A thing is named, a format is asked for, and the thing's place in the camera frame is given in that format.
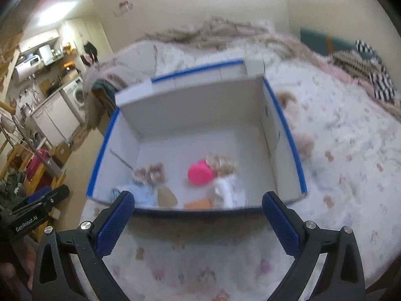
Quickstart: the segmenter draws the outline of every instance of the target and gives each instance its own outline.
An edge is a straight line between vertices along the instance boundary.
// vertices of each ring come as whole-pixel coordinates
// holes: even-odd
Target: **washing machine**
[[[60,91],[65,102],[81,125],[85,124],[82,78],[77,77]]]

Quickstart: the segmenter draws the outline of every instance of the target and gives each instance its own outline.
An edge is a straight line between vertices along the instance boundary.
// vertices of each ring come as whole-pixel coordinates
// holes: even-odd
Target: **metal screw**
[[[349,226],[344,226],[344,231],[348,234],[352,233],[352,228],[350,228]]]
[[[46,226],[45,227],[45,234],[50,234],[53,231],[53,226]]]
[[[81,224],[81,229],[82,229],[82,230],[87,230],[87,229],[89,229],[89,228],[91,227],[91,225],[92,225],[91,222],[88,222],[88,221],[83,222],[83,223]]]
[[[316,229],[316,226],[317,226],[316,223],[313,221],[306,221],[305,225],[308,229],[311,229],[311,230]]]

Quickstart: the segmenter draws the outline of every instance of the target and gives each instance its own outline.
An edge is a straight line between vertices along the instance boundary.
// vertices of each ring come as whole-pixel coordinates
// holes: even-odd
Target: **blue textured grip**
[[[268,193],[263,196],[262,209],[285,253],[297,258],[301,253],[299,234]]]
[[[42,198],[45,194],[49,193],[50,191],[52,191],[52,188],[49,186],[45,186],[42,189],[39,189],[38,191],[34,192],[28,197],[27,199],[28,204],[33,203],[34,201]]]
[[[135,200],[132,193],[128,193],[120,204],[109,216],[96,236],[95,252],[99,257],[108,256],[112,253],[123,229],[128,223],[134,211]]]

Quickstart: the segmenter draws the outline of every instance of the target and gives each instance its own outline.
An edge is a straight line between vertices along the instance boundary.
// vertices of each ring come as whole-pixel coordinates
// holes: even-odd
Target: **ceiling light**
[[[39,26],[45,26],[63,19],[77,2],[60,2],[40,14]]]

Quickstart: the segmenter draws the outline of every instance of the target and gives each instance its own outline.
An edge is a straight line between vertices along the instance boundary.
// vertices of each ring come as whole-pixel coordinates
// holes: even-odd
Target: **white patterned bedsheet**
[[[159,49],[157,73],[244,56],[264,58],[270,85],[298,97],[299,127],[316,138],[312,158],[303,163],[308,197],[292,208],[321,228],[351,226],[370,285],[401,249],[401,124],[362,88],[299,60],[280,61],[257,45],[201,57],[166,45]],[[88,200],[82,220],[92,220],[102,208]],[[212,301],[221,291],[230,301],[266,300],[292,261],[262,216],[133,217],[104,258],[129,298],[146,301]],[[302,300],[310,296],[323,261],[321,257]],[[84,287],[94,299],[87,282]]]

